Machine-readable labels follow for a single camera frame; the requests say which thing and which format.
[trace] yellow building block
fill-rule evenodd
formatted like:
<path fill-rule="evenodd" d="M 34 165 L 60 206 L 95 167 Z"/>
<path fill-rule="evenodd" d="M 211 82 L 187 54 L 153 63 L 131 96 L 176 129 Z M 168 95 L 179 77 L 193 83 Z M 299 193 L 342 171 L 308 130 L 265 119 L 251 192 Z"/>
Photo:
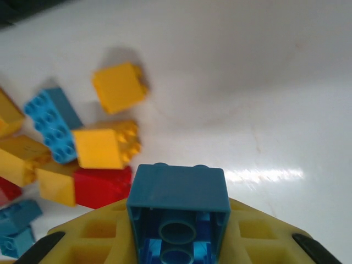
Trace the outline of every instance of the yellow building block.
<path fill-rule="evenodd" d="M 25 136 L 0 141 L 0 175 L 23 187 L 36 180 L 35 169 L 50 160 L 50 150 Z"/>
<path fill-rule="evenodd" d="M 72 132 L 82 168 L 123 169 L 141 147 L 132 120 L 100 122 Z"/>
<path fill-rule="evenodd" d="M 40 196 L 60 204 L 75 206 L 73 173 L 79 169 L 78 162 L 59 164 L 50 161 L 36 170 Z"/>
<path fill-rule="evenodd" d="M 305 231 L 230 199 L 219 264 L 315 264 L 292 234 Z"/>
<path fill-rule="evenodd" d="M 137 264 L 126 199 L 51 229 L 65 236 L 40 264 Z"/>
<path fill-rule="evenodd" d="M 15 133 L 22 127 L 24 115 L 0 87 L 0 138 Z"/>
<path fill-rule="evenodd" d="M 93 85 L 105 112 L 115 114 L 144 100 L 141 78 L 141 69 L 129 62 L 95 72 Z"/>

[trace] white surface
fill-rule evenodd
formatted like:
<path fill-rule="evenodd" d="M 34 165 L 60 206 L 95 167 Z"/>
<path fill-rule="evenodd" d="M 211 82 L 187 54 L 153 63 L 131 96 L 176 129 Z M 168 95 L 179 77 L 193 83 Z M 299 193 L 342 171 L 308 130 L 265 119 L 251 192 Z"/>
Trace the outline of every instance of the white surface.
<path fill-rule="evenodd" d="M 351 13 L 349 0 L 77 1 L 0 32 L 0 82 L 20 106 L 59 84 L 85 124 L 136 118 L 134 168 L 221 167 L 232 198 L 351 263 Z M 91 74 L 128 59 L 150 96 L 108 117 Z M 40 139 L 29 119 L 24 132 Z M 38 238 L 88 211 L 38 200 Z"/>

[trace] toy building block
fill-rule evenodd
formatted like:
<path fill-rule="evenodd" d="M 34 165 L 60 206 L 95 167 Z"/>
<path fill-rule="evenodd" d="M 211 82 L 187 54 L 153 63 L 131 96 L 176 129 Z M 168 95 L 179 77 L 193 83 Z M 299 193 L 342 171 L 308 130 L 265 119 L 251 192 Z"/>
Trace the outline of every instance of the toy building block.
<path fill-rule="evenodd" d="M 132 171 L 125 169 L 78 169 L 74 173 L 76 203 L 97 209 L 127 198 Z"/>
<path fill-rule="evenodd" d="M 100 122 L 73 130 L 80 167 L 123 169 L 140 151 L 138 126 L 132 120 Z"/>
<path fill-rule="evenodd" d="M 35 168 L 50 160 L 50 150 L 25 136 L 0 141 L 0 176 L 23 187 L 36 180 Z"/>
<path fill-rule="evenodd" d="M 213 263 L 230 215 L 224 171 L 139 165 L 127 209 L 140 264 Z"/>
<path fill-rule="evenodd" d="M 18 264 L 137 264 L 126 200 L 99 208 L 49 231 Z"/>
<path fill-rule="evenodd" d="M 0 87 L 0 138 L 15 133 L 22 127 L 24 115 Z"/>
<path fill-rule="evenodd" d="M 0 236 L 1 254 L 8 257 L 18 258 L 23 255 L 35 243 L 31 227 L 27 227 L 20 233 Z"/>
<path fill-rule="evenodd" d="M 0 206 L 8 204 L 22 194 L 21 188 L 0 177 Z"/>
<path fill-rule="evenodd" d="M 71 130 L 83 124 L 61 88 L 42 90 L 25 105 L 24 112 L 33 119 L 34 128 L 42 134 L 56 162 L 76 159 Z"/>
<path fill-rule="evenodd" d="M 141 78 L 141 69 L 129 62 L 95 72 L 93 85 L 105 112 L 115 114 L 144 100 Z"/>
<path fill-rule="evenodd" d="M 0 236 L 20 233 L 33 220 L 42 215 L 34 200 L 25 200 L 0 210 Z"/>
<path fill-rule="evenodd" d="M 219 264 L 340 264 L 305 231 L 230 199 Z"/>
<path fill-rule="evenodd" d="M 77 160 L 67 164 L 55 161 L 44 164 L 36 170 L 40 196 L 63 205 L 75 206 L 73 173 L 79 169 Z"/>

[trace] blue building block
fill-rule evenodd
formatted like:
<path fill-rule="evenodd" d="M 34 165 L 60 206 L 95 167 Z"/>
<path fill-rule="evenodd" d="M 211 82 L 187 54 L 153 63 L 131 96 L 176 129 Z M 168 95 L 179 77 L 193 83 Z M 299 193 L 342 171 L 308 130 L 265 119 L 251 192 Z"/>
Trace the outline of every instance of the blue building block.
<path fill-rule="evenodd" d="M 214 264 L 230 215 L 224 171 L 139 165 L 127 199 L 139 264 Z"/>
<path fill-rule="evenodd" d="M 68 163 L 77 158 L 72 129 L 83 126 L 61 88 L 42 90 L 24 106 L 24 112 L 34 122 L 58 163 Z"/>
<path fill-rule="evenodd" d="M 25 228 L 18 234 L 0 236 L 1 254 L 17 259 L 22 256 L 34 242 L 31 227 Z"/>
<path fill-rule="evenodd" d="M 0 236 L 21 232 L 30 222 L 42 215 L 36 201 L 25 200 L 0 210 Z"/>

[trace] red building block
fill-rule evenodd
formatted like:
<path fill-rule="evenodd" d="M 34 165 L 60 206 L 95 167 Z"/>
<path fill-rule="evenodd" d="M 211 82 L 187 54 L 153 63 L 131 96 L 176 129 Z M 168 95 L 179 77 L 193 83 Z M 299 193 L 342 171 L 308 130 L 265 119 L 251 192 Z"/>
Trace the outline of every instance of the red building block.
<path fill-rule="evenodd" d="M 0 206 L 11 202 L 21 194 L 21 188 L 0 177 Z"/>
<path fill-rule="evenodd" d="M 126 198 L 132 170 L 78 169 L 74 172 L 76 204 L 97 209 Z"/>

